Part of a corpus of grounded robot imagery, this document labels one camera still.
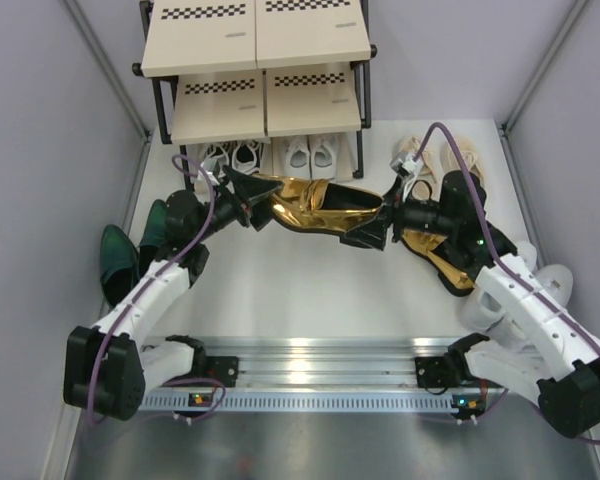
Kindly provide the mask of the black white sneaker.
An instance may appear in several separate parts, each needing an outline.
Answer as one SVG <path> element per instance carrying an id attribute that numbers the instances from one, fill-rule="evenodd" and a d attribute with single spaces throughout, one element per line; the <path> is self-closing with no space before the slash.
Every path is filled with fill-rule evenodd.
<path id="1" fill-rule="evenodd" d="M 242 140 L 235 143 L 230 157 L 230 166 L 243 174 L 260 171 L 265 144 L 255 140 Z"/>
<path id="2" fill-rule="evenodd" d="M 230 143 L 206 143 L 201 144 L 198 148 L 198 162 L 200 169 L 192 169 L 194 174 L 192 184 L 194 191 L 197 193 L 208 192 L 208 184 L 202 170 L 206 171 L 210 176 L 213 186 L 219 185 L 225 177 L 223 168 L 229 164 Z"/>

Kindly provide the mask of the gold loafer one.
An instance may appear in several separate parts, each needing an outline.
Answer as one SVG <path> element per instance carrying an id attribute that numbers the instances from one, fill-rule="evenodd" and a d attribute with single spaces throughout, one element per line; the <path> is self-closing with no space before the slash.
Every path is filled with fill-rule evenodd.
<path id="1" fill-rule="evenodd" d="M 402 244 L 428 262 L 437 272 L 445 289 L 456 297 L 466 297 L 474 290 L 476 256 L 450 242 L 446 236 L 405 229 Z"/>
<path id="2" fill-rule="evenodd" d="M 327 179 L 255 174 L 282 183 L 268 199 L 273 218 L 284 228 L 300 233 L 344 236 L 373 221 L 383 198 L 374 192 L 333 183 Z"/>

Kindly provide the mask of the white sneaker one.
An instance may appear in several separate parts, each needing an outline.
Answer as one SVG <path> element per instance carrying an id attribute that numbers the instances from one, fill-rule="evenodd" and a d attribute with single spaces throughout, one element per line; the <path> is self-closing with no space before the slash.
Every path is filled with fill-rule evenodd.
<path id="1" fill-rule="evenodd" d="M 336 134 L 309 137 L 310 168 L 313 179 L 334 179 L 340 142 Z"/>
<path id="2" fill-rule="evenodd" d="M 281 174 L 308 180 L 311 178 L 309 140 L 306 135 L 282 137 L 278 142 Z"/>

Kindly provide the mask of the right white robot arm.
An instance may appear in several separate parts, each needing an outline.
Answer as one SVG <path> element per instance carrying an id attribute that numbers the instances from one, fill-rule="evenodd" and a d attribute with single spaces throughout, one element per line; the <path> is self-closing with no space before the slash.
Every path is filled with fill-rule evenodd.
<path id="1" fill-rule="evenodd" d="M 548 291 L 518 249 L 486 218 L 486 192 L 472 172 L 448 172 L 437 200 L 416 200 L 397 178 L 384 195 L 331 186 L 343 243 L 381 249 L 387 232 L 422 235 L 441 274 L 471 284 L 461 314 L 469 335 L 443 356 L 445 384 L 495 383 L 529 401 L 560 435 L 600 424 L 600 340 Z"/>

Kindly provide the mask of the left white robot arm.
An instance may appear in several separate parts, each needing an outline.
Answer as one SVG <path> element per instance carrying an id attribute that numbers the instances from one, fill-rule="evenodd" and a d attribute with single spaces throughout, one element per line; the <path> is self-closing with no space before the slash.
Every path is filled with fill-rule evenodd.
<path id="1" fill-rule="evenodd" d="M 154 326 L 201 276 L 209 251 L 204 240 L 232 222 L 262 227 L 264 204 L 282 190 L 270 176 L 246 175 L 231 168 L 209 200 L 179 190 L 166 200 L 166 241 L 145 275 L 125 298 L 91 327 L 68 336 L 63 400 L 91 415 L 128 420 L 147 392 L 178 378 L 195 386 L 207 376 L 201 342 L 175 336 L 149 350 L 143 345 Z"/>

